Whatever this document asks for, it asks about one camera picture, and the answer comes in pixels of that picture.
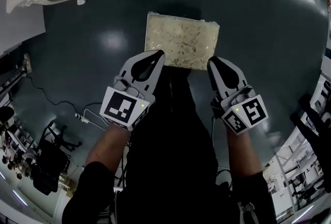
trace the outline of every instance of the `floral patterned surface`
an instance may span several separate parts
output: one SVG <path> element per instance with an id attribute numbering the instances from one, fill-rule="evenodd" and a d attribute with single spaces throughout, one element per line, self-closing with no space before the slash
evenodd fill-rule
<path id="1" fill-rule="evenodd" d="M 215 22 L 149 13 L 145 51 L 163 50 L 166 66 L 207 70 L 218 31 L 219 25 Z"/>

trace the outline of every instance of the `office chair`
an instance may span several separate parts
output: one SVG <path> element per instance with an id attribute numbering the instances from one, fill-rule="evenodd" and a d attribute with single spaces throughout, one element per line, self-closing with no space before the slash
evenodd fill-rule
<path id="1" fill-rule="evenodd" d="M 40 150 L 41 154 L 37 155 L 36 164 L 32 168 L 33 185 L 46 196 L 51 192 L 57 192 L 59 176 L 61 172 L 67 171 L 70 165 L 69 157 L 60 150 L 60 147 L 63 146 L 69 151 L 73 151 L 74 147 L 82 145 L 81 142 L 76 145 L 63 140 L 66 126 L 63 126 L 60 134 L 57 135 L 51 129 L 52 125 L 53 122 L 43 131 L 39 145 L 36 148 L 36 153 L 39 153 Z M 54 136 L 54 142 L 45 139 L 47 130 Z"/>

